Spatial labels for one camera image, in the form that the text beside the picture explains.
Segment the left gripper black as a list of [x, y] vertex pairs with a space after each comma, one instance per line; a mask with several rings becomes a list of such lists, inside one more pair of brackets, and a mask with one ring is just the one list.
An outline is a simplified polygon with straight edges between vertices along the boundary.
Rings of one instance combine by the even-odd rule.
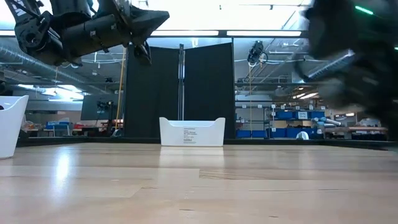
[[103, 50], [116, 45], [127, 45], [131, 40], [134, 56], [141, 65], [151, 65], [150, 47], [145, 41], [159, 28], [170, 14], [167, 11], [154, 11], [130, 8], [129, 29], [113, 14], [92, 19], [84, 14], [64, 14], [62, 16], [62, 57], [64, 61]]

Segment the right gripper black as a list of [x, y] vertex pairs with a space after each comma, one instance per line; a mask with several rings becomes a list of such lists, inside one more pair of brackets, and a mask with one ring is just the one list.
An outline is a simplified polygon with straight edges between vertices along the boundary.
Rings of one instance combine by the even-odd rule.
[[397, 124], [397, 59], [355, 60], [312, 76], [319, 95], [334, 109], [360, 108], [385, 124]]

